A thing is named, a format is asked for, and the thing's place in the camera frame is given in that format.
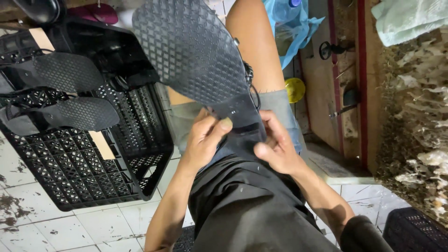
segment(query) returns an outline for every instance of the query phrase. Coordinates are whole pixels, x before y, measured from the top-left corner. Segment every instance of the hand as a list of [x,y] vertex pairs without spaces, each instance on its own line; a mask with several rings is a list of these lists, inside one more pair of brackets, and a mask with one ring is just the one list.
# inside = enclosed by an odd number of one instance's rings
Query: hand
[[296,153],[288,131],[274,112],[260,110],[260,116],[266,129],[267,141],[255,145],[255,155],[283,174],[293,175],[303,170],[301,167],[307,167],[303,159]]
[[232,121],[229,118],[218,121],[208,115],[206,109],[201,109],[191,127],[187,147],[179,161],[179,166],[182,164],[196,174],[211,161],[215,155],[216,146],[231,129]]

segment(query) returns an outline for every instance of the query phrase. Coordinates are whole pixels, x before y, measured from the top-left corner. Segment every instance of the forearm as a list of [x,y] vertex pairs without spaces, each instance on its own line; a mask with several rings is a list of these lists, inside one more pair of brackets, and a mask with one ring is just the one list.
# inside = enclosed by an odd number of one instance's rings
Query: forearm
[[171,251],[182,233],[194,174],[179,163],[146,232],[145,252]]
[[345,225],[355,214],[350,205],[308,166],[298,168],[293,179],[313,211],[327,224],[339,241]]

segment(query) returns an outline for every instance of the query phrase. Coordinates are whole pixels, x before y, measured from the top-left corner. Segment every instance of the red stripe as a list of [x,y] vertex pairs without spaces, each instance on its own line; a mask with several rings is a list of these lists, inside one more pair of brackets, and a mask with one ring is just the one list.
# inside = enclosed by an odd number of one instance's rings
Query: red stripe
[[302,79],[303,83],[305,84],[305,110],[306,110],[306,117],[308,117],[308,127],[309,129],[311,129],[311,118],[310,118],[310,112],[308,111],[308,99],[306,98],[306,80],[305,75],[303,74],[302,57],[300,56],[300,50],[297,52],[297,57],[299,59],[300,79]]
[[[333,0],[328,0],[328,24],[330,25],[330,43],[337,44]],[[332,62],[333,62],[333,84],[335,90],[335,105],[336,105],[336,111],[339,111],[341,109],[339,80],[336,79],[336,77],[338,77],[339,75],[339,68],[337,67],[337,55],[334,53],[332,54]],[[338,137],[339,137],[339,152],[343,155],[344,135],[342,133],[342,116],[338,116],[336,118],[337,118]]]
[[361,90],[361,167],[367,170],[367,48],[366,48],[366,0],[358,1],[358,55],[359,89]]

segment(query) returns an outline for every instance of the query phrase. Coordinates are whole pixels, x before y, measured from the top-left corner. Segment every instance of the yellow lid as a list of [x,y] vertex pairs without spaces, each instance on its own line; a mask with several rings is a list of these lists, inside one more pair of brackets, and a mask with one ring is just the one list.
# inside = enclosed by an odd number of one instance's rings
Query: yellow lid
[[289,78],[284,81],[288,92],[289,103],[296,103],[305,95],[305,84],[299,78]]

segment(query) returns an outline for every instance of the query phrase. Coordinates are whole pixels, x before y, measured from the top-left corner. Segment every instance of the denim shorts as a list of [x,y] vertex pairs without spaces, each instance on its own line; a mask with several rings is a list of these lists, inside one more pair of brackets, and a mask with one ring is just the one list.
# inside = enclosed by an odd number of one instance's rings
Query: denim shorts
[[[289,105],[288,94],[286,90],[279,90],[267,93],[260,93],[261,110],[272,110],[279,121],[283,124],[291,137],[294,148],[297,154],[299,154],[303,159],[307,158],[307,149],[303,139],[302,131],[300,130],[299,124],[293,114],[291,106]],[[180,105],[172,106],[173,120],[176,125],[182,125],[175,129],[176,138],[174,139],[174,144],[179,147],[179,152],[182,155],[185,151],[188,133],[190,132],[191,126],[193,125],[194,118],[199,114],[202,105],[197,102],[185,103]],[[225,146],[218,148],[217,152],[213,156],[211,162],[205,166],[208,167],[214,164],[216,161],[230,156],[233,151],[229,150]]]

